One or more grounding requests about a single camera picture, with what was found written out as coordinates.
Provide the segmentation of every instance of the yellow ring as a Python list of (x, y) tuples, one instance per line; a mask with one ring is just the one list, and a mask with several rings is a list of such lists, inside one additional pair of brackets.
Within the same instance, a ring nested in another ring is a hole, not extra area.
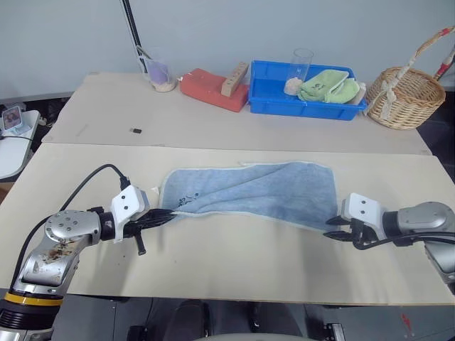
[(33, 298), (33, 297), (23, 297), (17, 296), (12, 293), (5, 294), (5, 300), (18, 303), (18, 304), (26, 304), (26, 305), (41, 305), (44, 307), (55, 307), (57, 305), (62, 305), (63, 300), (48, 300), (45, 298)]

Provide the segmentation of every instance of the blue towel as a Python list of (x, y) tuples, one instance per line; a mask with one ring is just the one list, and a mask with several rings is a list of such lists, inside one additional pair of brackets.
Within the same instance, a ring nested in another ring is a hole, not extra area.
[(300, 161), (177, 169), (164, 181), (160, 207), (193, 217), (253, 214), (324, 232), (334, 230), (325, 221), (337, 215), (332, 170)]

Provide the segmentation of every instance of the green towel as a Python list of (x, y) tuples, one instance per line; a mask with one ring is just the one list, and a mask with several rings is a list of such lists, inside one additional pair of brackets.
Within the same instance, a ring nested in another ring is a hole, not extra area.
[(324, 99), (325, 103), (346, 103), (354, 98), (360, 87), (358, 83), (353, 78), (348, 78), (344, 80), (334, 91), (328, 92), (326, 98)]
[(347, 71), (324, 70), (302, 84), (297, 96), (302, 101), (325, 102), (326, 95), (335, 90), (348, 76)]

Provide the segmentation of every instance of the white wall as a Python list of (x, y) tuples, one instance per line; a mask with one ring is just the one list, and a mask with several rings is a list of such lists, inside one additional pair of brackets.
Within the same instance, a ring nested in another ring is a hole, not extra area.
[[(131, 0), (142, 45), (174, 50), (176, 71), (229, 74), (243, 60), (287, 62), (296, 47), (314, 63), (348, 66), (372, 82), (407, 63), (438, 30), (455, 25), (454, 0)], [(433, 74), (455, 34), (415, 67)]]
[[(348, 66), (372, 82), (455, 25), (454, 0), (131, 3), (142, 45), (168, 48), (179, 74), (201, 67), (226, 75), (241, 60), (288, 61), (307, 47), (314, 63)], [(443, 38), (415, 67), (433, 74), (454, 41)], [(1, 0), (0, 44), (0, 100), (72, 92), (91, 71), (139, 71), (120, 0)]]
[(138, 72), (119, 0), (1, 0), (0, 100), (72, 92), (92, 71)]

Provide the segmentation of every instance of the blue plastic basket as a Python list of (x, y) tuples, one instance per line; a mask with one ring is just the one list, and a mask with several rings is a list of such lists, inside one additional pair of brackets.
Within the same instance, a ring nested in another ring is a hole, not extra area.
[[(353, 71), (347, 67), (311, 65), (306, 79), (316, 76), (325, 69), (348, 71), (349, 77), (354, 77)], [(251, 112), (350, 121), (359, 111), (367, 107), (365, 98), (358, 105), (352, 105), (305, 102), (297, 96), (289, 96), (283, 92), (288, 70), (288, 63), (261, 60), (252, 62), (250, 92), (248, 94)]]

